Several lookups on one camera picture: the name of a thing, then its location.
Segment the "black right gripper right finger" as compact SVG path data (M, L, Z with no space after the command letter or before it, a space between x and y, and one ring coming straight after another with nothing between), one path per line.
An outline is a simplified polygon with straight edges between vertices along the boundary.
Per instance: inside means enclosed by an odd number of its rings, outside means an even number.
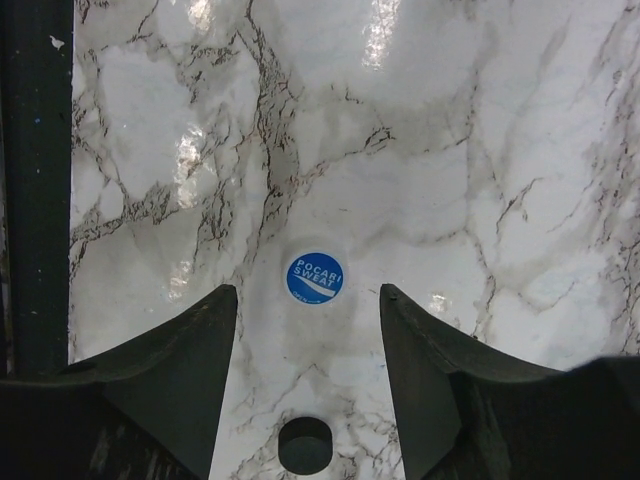
M635 479L639 361L568 371L498 351L392 284L380 319L409 479Z

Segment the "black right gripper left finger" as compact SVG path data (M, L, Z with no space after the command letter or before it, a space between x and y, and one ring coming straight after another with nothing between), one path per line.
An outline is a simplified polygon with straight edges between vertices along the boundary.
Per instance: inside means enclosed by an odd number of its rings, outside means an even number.
M207 478L236 317L221 285L99 355L2 381L2 478Z

